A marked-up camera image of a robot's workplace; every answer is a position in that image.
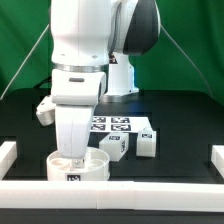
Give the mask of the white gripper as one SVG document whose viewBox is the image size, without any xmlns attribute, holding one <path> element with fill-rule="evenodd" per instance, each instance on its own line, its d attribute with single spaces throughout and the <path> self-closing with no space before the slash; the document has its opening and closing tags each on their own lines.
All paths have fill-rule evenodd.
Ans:
<svg viewBox="0 0 224 224">
<path fill-rule="evenodd" d="M 87 150 L 94 108 L 57 105 L 55 125 L 57 149 L 63 158 L 82 159 Z"/>
</svg>

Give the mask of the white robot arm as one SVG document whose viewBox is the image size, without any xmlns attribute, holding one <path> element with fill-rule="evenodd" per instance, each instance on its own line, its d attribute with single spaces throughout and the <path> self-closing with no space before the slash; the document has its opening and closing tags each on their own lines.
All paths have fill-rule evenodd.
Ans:
<svg viewBox="0 0 224 224">
<path fill-rule="evenodd" d="M 50 28 L 57 149 L 64 158 L 82 159 L 106 91 L 109 55 L 149 51 L 160 15 L 155 0 L 51 0 Z"/>
</svg>

